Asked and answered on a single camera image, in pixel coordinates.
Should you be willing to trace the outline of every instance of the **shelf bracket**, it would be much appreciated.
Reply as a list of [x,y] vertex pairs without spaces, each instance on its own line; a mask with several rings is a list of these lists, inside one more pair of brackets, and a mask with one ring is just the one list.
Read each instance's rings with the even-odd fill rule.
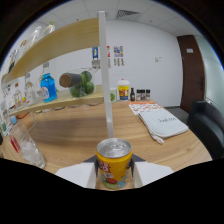
[[106,21],[104,11],[99,11],[99,39],[100,39],[100,68],[102,72],[104,105],[107,120],[107,132],[108,132],[108,138],[113,138],[114,129],[113,129],[112,106],[110,100],[110,81],[109,81],[107,41],[106,41]]

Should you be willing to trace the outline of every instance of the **wooden shelf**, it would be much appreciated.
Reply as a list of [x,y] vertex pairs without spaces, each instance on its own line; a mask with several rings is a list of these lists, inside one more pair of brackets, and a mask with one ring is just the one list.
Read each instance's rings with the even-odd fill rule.
[[20,110],[15,110],[10,113],[9,116],[16,116],[21,113],[32,112],[37,110],[45,110],[51,109],[55,107],[64,107],[64,106],[71,106],[71,105],[81,105],[81,104],[91,104],[91,103],[103,103],[104,96],[103,96],[103,87],[102,85],[96,86],[96,93],[89,95],[83,98],[72,98],[69,89],[57,92],[58,98],[53,100],[49,103],[44,103],[42,97],[37,98],[37,103],[30,106],[24,107]]
[[37,66],[60,55],[99,46],[99,19],[86,19],[64,26],[40,39],[24,53],[5,83],[25,76]]

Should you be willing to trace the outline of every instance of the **can lid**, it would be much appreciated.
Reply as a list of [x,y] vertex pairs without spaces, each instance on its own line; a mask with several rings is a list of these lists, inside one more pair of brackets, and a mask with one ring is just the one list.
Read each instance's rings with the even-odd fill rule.
[[131,151],[131,144],[120,138],[108,138],[97,145],[97,151],[106,158],[120,158]]

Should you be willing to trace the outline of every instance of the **blue bottle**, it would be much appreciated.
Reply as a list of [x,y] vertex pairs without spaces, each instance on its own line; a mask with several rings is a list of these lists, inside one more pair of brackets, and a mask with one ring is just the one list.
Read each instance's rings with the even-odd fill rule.
[[41,80],[40,87],[43,94],[45,103],[57,99],[55,81],[50,75],[49,62],[43,64],[43,79]]

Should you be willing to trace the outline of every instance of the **black chair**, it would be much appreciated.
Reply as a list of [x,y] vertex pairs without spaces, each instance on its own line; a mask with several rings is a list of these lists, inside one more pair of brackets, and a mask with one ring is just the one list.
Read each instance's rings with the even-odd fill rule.
[[206,101],[193,101],[187,124],[213,160],[223,158],[224,116],[217,108]]

